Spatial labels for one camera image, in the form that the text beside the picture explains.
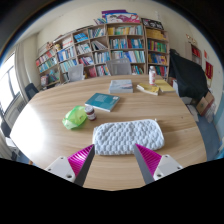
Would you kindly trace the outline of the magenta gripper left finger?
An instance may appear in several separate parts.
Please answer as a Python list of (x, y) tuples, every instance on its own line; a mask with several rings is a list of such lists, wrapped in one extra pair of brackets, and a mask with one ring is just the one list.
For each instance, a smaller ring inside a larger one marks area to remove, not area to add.
[(69, 157), (59, 156), (46, 168), (46, 171), (83, 186), (94, 155), (95, 147), (90, 145)]

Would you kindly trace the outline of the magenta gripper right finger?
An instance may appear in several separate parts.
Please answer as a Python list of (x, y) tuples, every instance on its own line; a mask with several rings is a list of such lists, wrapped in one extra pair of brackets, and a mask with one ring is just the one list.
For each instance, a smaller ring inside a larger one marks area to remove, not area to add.
[(182, 169), (182, 166), (170, 155), (160, 155), (139, 144), (134, 147), (134, 155), (145, 184), (150, 184)]

